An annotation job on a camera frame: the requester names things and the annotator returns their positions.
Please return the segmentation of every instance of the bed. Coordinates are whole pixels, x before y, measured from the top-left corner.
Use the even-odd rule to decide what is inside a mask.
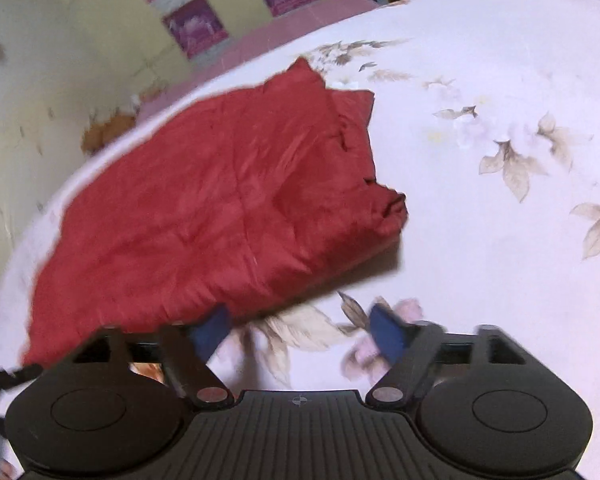
[[[333,329],[363,326],[372,303],[451,332],[494,324],[585,399],[594,433],[579,471],[600,480],[600,0],[405,0],[192,90],[90,160],[32,222],[0,286],[0,366],[19,363],[36,270],[72,197],[192,102],[298,56],[331,88],[375,93],[378,181],[405,192],[410,222],[396,250],[232,333],[212,369],[235,391],[364,395],[383,363],[362,329]]]

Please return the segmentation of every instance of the leaf print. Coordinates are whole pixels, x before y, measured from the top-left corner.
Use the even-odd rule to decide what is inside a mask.
[[[600,205],[591,203],[579,204],[571,210],[571,214],[595,220],[595,223],[587,231],[587,235],[582,243],[582,259],[586,260],[600,254]]]
[[[555,117],[549,112],[545,113],[544,116],[538,121],[538,128],[542,132],[552,132],[555,130]]]
[[[266,331],[265,335],[267,336],[267,348],[261,352],[262,361],[275,380],[290,388],[290,362],[286,344],[270,330]]]
[[[429,90],[429,88],[431,88],[432,85],[442,85],[442,86],[450,86],[453,82],[455,81],[455,79],[448,79],[448,80],[444,80],[442,79],[442,76],[435,78],[433,81],[425,81],[424,83],[422,83],[422,87]]]
[[[384,48],[386,46],[400,45],[406,41],[408,40],[369,41],[368,46],[371,48]]]
[[[565,167],[567,171],[571,171],[573,167],[573,154],[571,153],[570,145],[577,144],[578,140],[572,136],[568,129],[556,127],[555,118],[547,112],[538,121],[538,132],[536,135],[544,137],[551,142],[549,150],[555,160]]]
[[[542,164],[540,164],[536,158],[532,156],[521,156],[520,159],[529,173],[545,176],[548,175],[546,170],[542,167]]]
[[[353,41],[352,43],[328,43],[314,48],[304,54],[304,57],[311,67],[326,76],[329,70],[335,66],[345,66],[350,63],[352,58],[361,56],[371,56],[375,49],[384,48],[403,43],[407,40],[391,41]]]
[[[369,323],[369,317],[366,315],[360,304],[344,292],[338,292],[338,294],[342,298],[341,308],[344,312],[344,315],[347,316],[353,325],[366,330]]]
[[[524,165],[515,163],[512,158],[505,158],[502,179],[518,202],[522,202],[529,193],[529,174]]]
[[[600,220],[592,225],[582,243],[582,259],[600,254]]]
[[[504,168],[504,147],[501,144],[494,156],[484,156],[480,161],[480,174],[497,173]]]
[[[305,351],[327,350],[350,336],[310,304],[300,304],[269,316],[265,323],[285,344]]]
[[[447,108],[446,110],[440,110],[439,112],[434,113],[436,117],[440,119],[449,119],[454,120],[458,117],[462,117],[463,115],[471,114],[473,117],[477,117],[478,114],[475,111],[475,106],[465,106],[459,112],[452,110],[451,108]]]
[[[381,306],[383,308],[386,308],[387,310],[391,310],[391,305],[382,296],[378,296],[377,298],[375,298],[374,302],[373,302],[373,305],[378,305],[378,306]]]
[[[351,56],[349,54],[340,54],[337,58],[336,58],[336,65],[338,66],[344,66],[346,65],[349,61],[351,61]]]
[[[365,63],[364,65],[362,65],[362,66],[360,67],[360,70],[358,70],[358,72],[362,72],[362,71],[363,71],[365,68],[373,68],[373,67],[375,67],[375,66],[378,66],[378,64],[377,64],[377,63],[374,63],[373,61],[370,61],[370,62],[368,62],[368,63]]]
[[[347,324],[342,324],[342,323],[338,323],[336,325],[336,327],[338,330],[340,330],[346,336],[354,335],[360,328],[355,325],[347,325]]]
[[[570,214],[597,221],[600,220],[600,205],[591,203],[579,204],[571,210]]]
[[[484,156],[480,161],[479,173],[497,173],[502,170],[502,179],[513,195],[522,202],[529,193],[529,173],[544,174],[542,165],[532,156],[522,156],[511,146],[511,141],[496,142],[498,153]]]
[[[411,74],[406,72],[394,72],[385,68],[374,70],[373,74],[368,77],[369,81],[408,81],[413,78]]]

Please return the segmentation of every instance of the yellow wall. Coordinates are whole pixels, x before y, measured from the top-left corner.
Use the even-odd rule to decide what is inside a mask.
[[[193,69],[145,0],[59,0],[133,92],[177,83]],[[232,38],[272,18],[263,0],[209,0]]]
[[[55,0],[0,0],[0,276],[31,218],[86,160],[95,110],[130,95]]]

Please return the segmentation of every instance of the circular cap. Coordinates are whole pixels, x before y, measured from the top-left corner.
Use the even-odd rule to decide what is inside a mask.
[[[215,386],[210,386],[208,388],[202,388],[198,390],[196,393],[196,397],[200,399],[202,402],[222,402],[225,400],[229,394],[226,392],[224,388],[217,388]]]
[[[592,431],[583,400],[527,365],[489,365],[438,384],[416,423],[435,449],[480,476],[556,474],[578,461]]]
[[[384,386],[376,388],[372,393],[375,400],[379,402],[398,402],[403,397],[402,392],[398,388]]]
[[[69,392],[51,407],[54,420],[74,431],[101,430],[115,424],[125,412],[125,399],[115,392],[97,388]]]
[[[474,415],[487,428],[505,433],[523,433],[546,420],[542,400],[514,390],[482,394],[474,401]]]
[[[163,384],[94,363],[43,374],[11,403],[5,428],[18,456],[36,470],[99,477],[155,456],[176,438],[183,414]]]

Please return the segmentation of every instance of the red fabric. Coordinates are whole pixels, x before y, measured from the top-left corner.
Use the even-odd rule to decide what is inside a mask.
[[[369,91],[327,90],[304,59],[191,105],[67,208],[40,272],[24,361],[103,325],[150,332],[217,302],[279,306],[394,243],[404,196],[375,183]]]

